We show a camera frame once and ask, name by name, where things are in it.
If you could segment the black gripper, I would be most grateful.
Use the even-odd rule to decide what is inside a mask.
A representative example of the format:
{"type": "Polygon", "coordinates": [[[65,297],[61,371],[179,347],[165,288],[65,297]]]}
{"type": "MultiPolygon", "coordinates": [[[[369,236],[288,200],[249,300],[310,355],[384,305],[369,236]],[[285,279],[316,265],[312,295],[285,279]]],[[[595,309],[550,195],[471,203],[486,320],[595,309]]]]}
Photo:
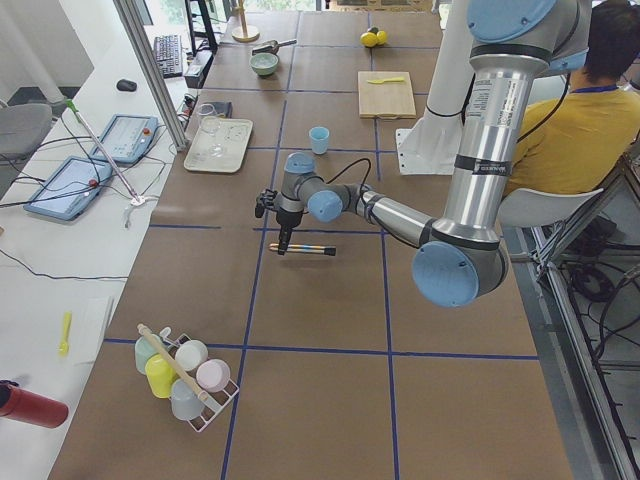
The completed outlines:
{"type": "Polygon", "coordinates": [[[276,221],[280,225],[278,237],[278,254],[285,255],[290,244],[292,230],[299,226],[302,221],[304,210],[291,211],[284,207],[279,207],[276,213],[276,221]]]}

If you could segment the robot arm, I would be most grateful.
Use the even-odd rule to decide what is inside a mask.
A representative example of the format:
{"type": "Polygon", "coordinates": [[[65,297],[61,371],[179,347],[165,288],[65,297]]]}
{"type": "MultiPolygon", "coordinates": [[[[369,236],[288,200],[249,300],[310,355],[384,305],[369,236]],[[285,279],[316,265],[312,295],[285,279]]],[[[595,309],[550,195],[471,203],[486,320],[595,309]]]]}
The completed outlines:
{"type": "Polygon", "coordinates": [[[508,271],[494,225],[535,79],[578,68],[587,53],[587,1],[456,1],[430,98],[454,102],[460,141],[444,214],[433,218],[364,184],[326,182],[305,153],[289,155],[281,190],[262,194],[280,227],[284,254],[304,214],[330,222],[345,212],[363,217],[416,250],[412,277],[421,294],[460,307],[496,289],[508,271]]]}

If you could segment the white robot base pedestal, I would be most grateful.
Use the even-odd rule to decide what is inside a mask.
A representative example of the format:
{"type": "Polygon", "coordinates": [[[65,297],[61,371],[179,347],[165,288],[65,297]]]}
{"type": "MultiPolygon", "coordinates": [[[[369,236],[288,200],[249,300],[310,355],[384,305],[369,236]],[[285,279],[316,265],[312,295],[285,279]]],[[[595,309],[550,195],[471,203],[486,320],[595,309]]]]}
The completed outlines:
{"type": "Polygon", "coordinates": [[[467,25],[470,3],[451,4],[423,116],[410,129],[396,131],[403,175],[450,175],[461,143],[465,99],[474,70],[473,37],[467,25]]]}

